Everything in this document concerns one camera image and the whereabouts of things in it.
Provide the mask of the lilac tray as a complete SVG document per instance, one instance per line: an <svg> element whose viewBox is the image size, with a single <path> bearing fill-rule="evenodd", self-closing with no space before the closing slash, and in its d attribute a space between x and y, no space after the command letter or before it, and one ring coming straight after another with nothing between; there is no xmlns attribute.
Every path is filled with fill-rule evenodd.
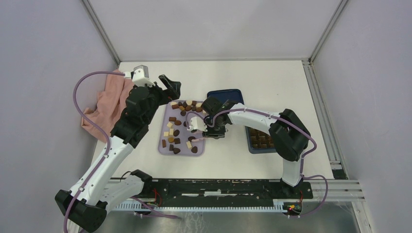
<svg viewBox="0 0 412 233"><path fill-rule="evenodd" d="M205 141L191 142L202 137L201 133L188 130L187 113L199 113L200 101L173 100L165 107L158 152L162 155L199 157L205 151Z"/></svg>

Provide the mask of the pink handled tongs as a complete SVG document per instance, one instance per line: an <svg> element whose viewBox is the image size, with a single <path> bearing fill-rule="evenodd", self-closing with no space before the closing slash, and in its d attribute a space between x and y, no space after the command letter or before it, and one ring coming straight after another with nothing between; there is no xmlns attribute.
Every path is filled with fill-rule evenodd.
<svg viewBox="0 0 412 233"><path fill-rule="evenodd" d="M195 139L192 139L191 142L199 142L205 139L206 139L205 137L195 138Z"/></svg>

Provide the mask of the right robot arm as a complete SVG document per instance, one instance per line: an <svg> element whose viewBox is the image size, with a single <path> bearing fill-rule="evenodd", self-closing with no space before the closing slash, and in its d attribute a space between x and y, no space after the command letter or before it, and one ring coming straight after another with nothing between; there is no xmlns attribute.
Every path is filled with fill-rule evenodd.
<svg viewBox="0 0 412 233"><path fill-rule="evenodd" d="M208 97L201 105L206 112L204 137L223 138L226 125L241 125L268 134L276 153L283 159L281 193L293 198L300 192L304 157L317 148L315 140L291 109L280 113L262 112L244 104Z"/></svg>

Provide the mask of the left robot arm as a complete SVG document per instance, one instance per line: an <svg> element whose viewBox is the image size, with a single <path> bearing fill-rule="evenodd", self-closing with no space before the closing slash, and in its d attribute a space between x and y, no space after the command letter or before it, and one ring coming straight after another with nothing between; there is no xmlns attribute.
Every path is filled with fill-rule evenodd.
<svg viewBox="0 0 412 233"><path fill-rule="evenodd" d="M149 130L149 125L159 106L177 100L181 96L181 83L165 75L158 78L165 85L162 89L151 82L148 75L134 72L113 75L130 79L134 86L126 99L126 107L110 134L104 133L106 145L98 159L70 190L59 190L55 201L64 215L63 231L69 232L68 223L77 225L79 233L92 233L99 229L107 215L122 202L135 195L146 198L153 185L138 176L135 171L109 190L106 184L123 162L137 147Z"/></svg>

